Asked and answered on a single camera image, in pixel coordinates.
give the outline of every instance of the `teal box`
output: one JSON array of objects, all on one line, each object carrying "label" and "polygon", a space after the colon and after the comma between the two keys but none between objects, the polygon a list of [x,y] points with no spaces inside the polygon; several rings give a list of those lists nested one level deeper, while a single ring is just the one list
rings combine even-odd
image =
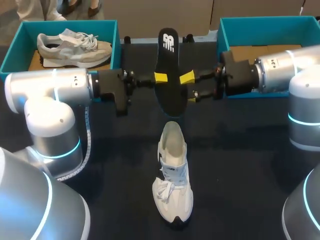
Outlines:
[{"label": "teal box", "polygon": [[[224,17],[217,32],[217,54],[233,46],[320,45],[320,25],[313,16]],[[251,92],[230,98],[287,97],[288,92]]]},{"label": "teal box", "polygon": [[121,67],[121,43],[116,20],[28,21],[22,22],[13,38],[0,68],[0,78],[5,81],[10,73],[28,71],[37,50],[37,36],[56,36],[65,29],[98,36],[99,41],[112,43],[110,69]]}]

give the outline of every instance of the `shoe tongue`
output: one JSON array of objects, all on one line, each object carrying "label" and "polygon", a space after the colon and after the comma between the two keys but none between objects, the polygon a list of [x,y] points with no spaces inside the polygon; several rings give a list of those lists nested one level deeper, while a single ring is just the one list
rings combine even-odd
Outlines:
[{"label": "shoe tongue", "polygon": [[180,173],[185,169],[186,162],[184,161],[184,157],[174,157],[172,156],[167,149],[164,151],[165,161],[161,160],[161,164],[163,169],[170,173],[170,175],[180,175]]},{"label": "shoe tongue", "polygon": [[66,41],[72,44],[79,44],[79,40],[77,39],[77,34],[74,31],[71,31],[69,29],[65,29],[63,33],[59,34],[59,38],[62,41]]}]

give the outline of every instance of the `shoe lace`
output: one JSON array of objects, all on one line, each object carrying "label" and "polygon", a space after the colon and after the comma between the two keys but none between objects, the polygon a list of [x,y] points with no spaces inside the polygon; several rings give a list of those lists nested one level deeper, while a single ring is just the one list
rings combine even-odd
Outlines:
[{"label": "shoe lace", "polygon": [[184,167],[179,176],[171,176],[163,167],[160,169],[165,180],[159,185],[156,193],[159,199],[162,199],[164,202],[168,202],[169,196],[174,189],[184,189],[186,187],[186,169],[187,166]]},{"label": "shoe lace", "polygon": [[95,50],[98,47],[98,36],[94,36],[93,34],[86,34],[84,32],[77,32],[76,33],[79,38],[79,44],[75,45],[75,47],[82,47],[88,50]]}]

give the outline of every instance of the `black insole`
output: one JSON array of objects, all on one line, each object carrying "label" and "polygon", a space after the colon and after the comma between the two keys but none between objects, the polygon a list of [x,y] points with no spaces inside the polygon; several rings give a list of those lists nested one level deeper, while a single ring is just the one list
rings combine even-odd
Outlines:
[{"label": "black insole", "polygon": [[155,72],[167,75],[167,82],[154,87],[162,110],[170,117],[180,117],[187,107],[188,90],[180,84],[179,36],[172,28],[164,28],[159,33]]}]

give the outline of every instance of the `cable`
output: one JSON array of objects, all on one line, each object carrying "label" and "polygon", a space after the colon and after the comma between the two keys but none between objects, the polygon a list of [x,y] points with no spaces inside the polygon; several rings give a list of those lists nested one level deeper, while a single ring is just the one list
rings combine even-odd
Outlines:
[{"label": "cable", "polygon": [[81,166],[79,168],[77,168],[73,173],[70,173],[66,176],[59,177],[57,180],[60,182],[68,180],[68,179],[74,177],[75,175],[77,175],[78,173],[80,173],[85,168],[85,166],[87,165],[87,162],[89,160],[90,152],[91,152],[91,130],[90,130],[89,107],[88,106],[86,106],[84,109],[84,119],[85,119],[86,137],[87,137],[87,147],[86,147],[85,157],[82,161]]}]

